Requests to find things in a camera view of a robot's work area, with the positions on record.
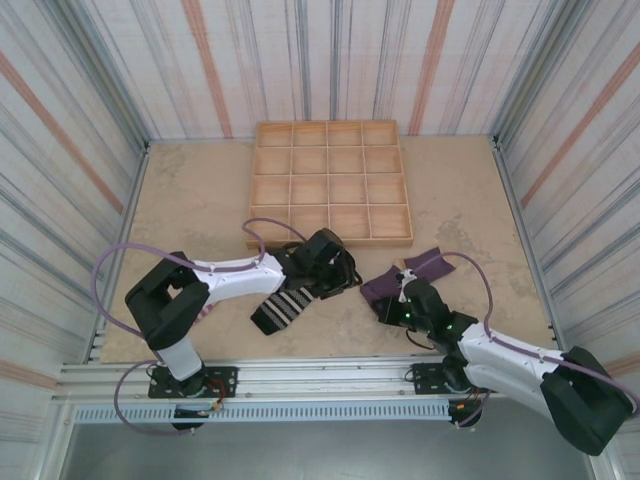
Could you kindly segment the purple sock with beige toe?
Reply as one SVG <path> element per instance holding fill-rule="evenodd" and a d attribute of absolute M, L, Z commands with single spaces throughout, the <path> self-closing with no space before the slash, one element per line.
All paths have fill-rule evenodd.
<path fill-rule="evenodd" d="M 400 281 L 397 275 L 403 270 L 410 269 L 418 278 L 434 282 L 452 273 L 455 267 L 442 256 L 438 247 L 424 253 L 403 260 L 401 267 L 392 265 L 385 273 L 365 282 L 360 286 L 360 293 L 376 315 L 384 313 L 388 297 L 397 299 L 400 294 Z"/>

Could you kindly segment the black white striped sock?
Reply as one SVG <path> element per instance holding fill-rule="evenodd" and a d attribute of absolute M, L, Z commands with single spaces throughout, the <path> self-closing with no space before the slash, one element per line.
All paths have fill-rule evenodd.
<path fill-rule="evenodd" d="M 323 284 L 334 282 L 344 281 L 336 277 L 332 266 L 329 276 L 324 281 L 296 289 L 280 288 L 258 306 L 250 319 L 264 335 L 278 333 L 290 326 L 312 302 L 321 300 L 319 291 Z M 350 282 L 353 287 L 360 286 L 362 284 L 361 275 L 357 272 L 357 280 Z"/>

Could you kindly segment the wooden compartment tray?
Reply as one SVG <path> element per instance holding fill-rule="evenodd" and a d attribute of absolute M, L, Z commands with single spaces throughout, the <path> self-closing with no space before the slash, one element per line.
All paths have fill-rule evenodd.
<path fill-rule="evenodd" d="M 251 235 L 283 245 L 328 228 L 347 246 L 413 242 L 393 121 L 261 122 L 249 197 Z"/>

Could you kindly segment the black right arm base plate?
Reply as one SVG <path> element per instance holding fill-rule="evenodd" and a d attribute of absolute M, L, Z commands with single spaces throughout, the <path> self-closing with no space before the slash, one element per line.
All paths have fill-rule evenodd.
<path fill-rule="evenodd" d="M 413 385 L 414 393 L 421 396 L 466 397 L 488 392 L 473 384 L 462 367 L 444 363 L 414 363 L 405 379 Z"/>

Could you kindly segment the aluminium mounting rail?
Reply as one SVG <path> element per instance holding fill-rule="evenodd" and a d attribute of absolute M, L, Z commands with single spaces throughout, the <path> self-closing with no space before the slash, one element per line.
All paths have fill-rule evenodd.
<path fill-rule="evenodd" d="M 212 360 L 216 367 L 236 367 L 239 386 L 234 400 L 361 400 L 412 396 L 409 368 L 416 363 L 439 363 L 438 355 L 388 355 L 326 358 Z M 51 397 L 54 404 L 107 404 L 123 379 L 120 398 L 146 403 L 149 377 L 146 367 L 133 372 L 130 363 L 66 365 Z"/>

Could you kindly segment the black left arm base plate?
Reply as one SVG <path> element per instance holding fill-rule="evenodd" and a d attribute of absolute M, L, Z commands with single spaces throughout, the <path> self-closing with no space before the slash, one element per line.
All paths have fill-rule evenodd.
<path fill-rule="evenodd" d="M 234 398 L 238 373 L 236 367 L 203 366 L 193 376 L 177 380 L 168 367 L 155 366 L 147 370 L 148 396 L 151 399 Z"/>

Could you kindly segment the aluminium table side rail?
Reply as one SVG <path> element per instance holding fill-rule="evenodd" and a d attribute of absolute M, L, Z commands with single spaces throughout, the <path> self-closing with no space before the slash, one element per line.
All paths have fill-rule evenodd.
<path fill-rule="evenodd" d="M 91 270 L 90 294 L 96 310 L 94 327 L 87 341 L 84 363 L 99 361 L 101 356 L 109 310 L 113 305 L 117 284 L 124 262 L 123 244 L 127 243 L 131 234 L 136 209 L 149 163 L 151 145 L 143 148 L 139 155 L 138 167 L 131 184 L 129 197 L 124 205 L 124 213 L 115 243 L 101 253 Z"/>
<path fill-rule="evenodd" d="M 543 314 L 546 319 L 547 329 L 550 331 L 551 339 L 554 343 L 562 348 L 564 347 L 564 338 L 562 331 L 558 329 L 556 323 L 556 309 L 553 305 L 550 291 L 547 288 L 545 280 L 542 275 L 542 269 L 540 262 L 538 261 L 532 241 L 528 234 L 526 223 L 524 220 L 524 214 L 520 202 L 517 198 L 509 171 L 507 169 L 506 157 L 503 152 L 502 143 L 498 136 L 490 136 L 489 143 L 491 145 L 492 154 L 496 167 L 505 191 L 507 202 L 509 204 L 512 217 L 515 222 L 516 230 L 518 232 L 520 242 L 524 251 L 525 258 L 533 279 L 533 283 L 536 287 L 536 291 L 541 302 Z"/>

